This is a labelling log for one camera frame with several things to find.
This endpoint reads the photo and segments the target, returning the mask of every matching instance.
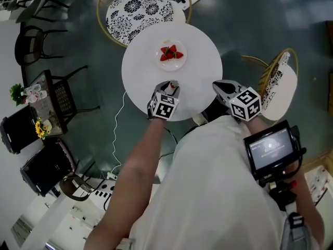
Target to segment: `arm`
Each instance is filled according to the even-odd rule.
[[[258,133],[268,128],[268,125],[258,117],[253,118],[249,122],[243,121],[243,123],[248,127],[251,134]],[[297,166],[297,162],[289,165],[286,168],[286,173],[295,171]],[[286,182],[292,181],[297,182],[297,186],[292,189],[292,192],[297,195],[297,212],[304,217],[304,220],[310,227],[313,237],[316,239],[319,246],[322,247],[324,242],[324,223],[312,202],[302,168],[293,177],[286,180]]]
[[[145,211],[159,162],[165,120],[152,119],[145,135],[127,158],[101,222],[89,235],[84,250],[115,249],[130,234]]]

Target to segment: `display screen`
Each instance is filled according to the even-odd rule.
[[[293,152],[286,128],[250,144],[256,169],[261,169]]]

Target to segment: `white wall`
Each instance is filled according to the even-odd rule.
[[[20,25],[11,21],[0,22],[0,120],[18,111],[11,100],[9,88],[22,84],[21,68],[15,61],[15,41]],[[0,142],[0,243],[6,240],[9,249],[18,246],[10,228],[36,197],[36,194],[22,180],[20,167],[42,147],[41,140],[34,142],[21,151],[19,155],[11,154]]]

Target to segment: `green plant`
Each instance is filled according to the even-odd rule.
[[[16,106],[23,105],[25,103],[26,95],[21,93],[24,91],[24,88],[21,84],[15,84],[10,88],[10,96],[13,101],[16,102]]]

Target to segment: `white round table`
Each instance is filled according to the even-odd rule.
[[[165,71],[156,64],[156,48],[167,39],[179,40],[187,50],[186,62],[179,70]],[[202,31],[169,21],[146,28],[132,40],[121,72],[129,98],[144,113],[155,86],[177,80],[180,102],[170,120],[179,121],[201,113],[212,103],[216,97],[212,83],[222,79],[222,62],[214,43]]]

